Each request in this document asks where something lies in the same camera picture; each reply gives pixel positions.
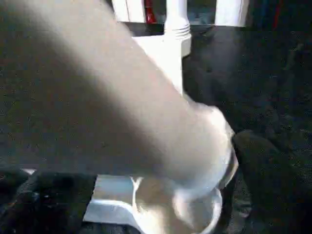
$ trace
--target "black fabric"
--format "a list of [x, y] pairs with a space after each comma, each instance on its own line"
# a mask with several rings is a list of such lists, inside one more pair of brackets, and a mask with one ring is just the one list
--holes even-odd
[[1, 234], [77, 233], [96, 176], [34, 173], [0, 210]]

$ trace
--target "white stand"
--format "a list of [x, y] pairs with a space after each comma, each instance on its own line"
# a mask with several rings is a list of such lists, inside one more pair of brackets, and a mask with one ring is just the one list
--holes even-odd
[[164, 35], [133, 39], [182, 94], [182, 57], [191, 52], [187, 0], [167, 0], [166, 7]]

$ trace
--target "black cloth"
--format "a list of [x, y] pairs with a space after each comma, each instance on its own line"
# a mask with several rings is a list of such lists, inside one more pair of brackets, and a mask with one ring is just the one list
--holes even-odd
[[1, 234], [68, 234], [80, 230], [96, 176], [1, 173], [0, 197], [7, 198], [0, 204]]

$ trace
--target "white frame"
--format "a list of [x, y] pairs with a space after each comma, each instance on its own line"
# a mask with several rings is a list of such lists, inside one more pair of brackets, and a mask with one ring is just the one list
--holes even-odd
[[[215, 25], [244, 27], [249, 2], [250, 0], [217, 0]], [[113, 6], [119, 21], [145, 22], [144, 0], [113, 0]]]

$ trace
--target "white plastic base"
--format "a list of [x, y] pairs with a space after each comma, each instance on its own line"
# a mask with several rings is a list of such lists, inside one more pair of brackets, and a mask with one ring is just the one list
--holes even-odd
[[165, 35], [133, 39], [182, 94], [182, 58], [191, 52], [191, 35], [184, 39]]

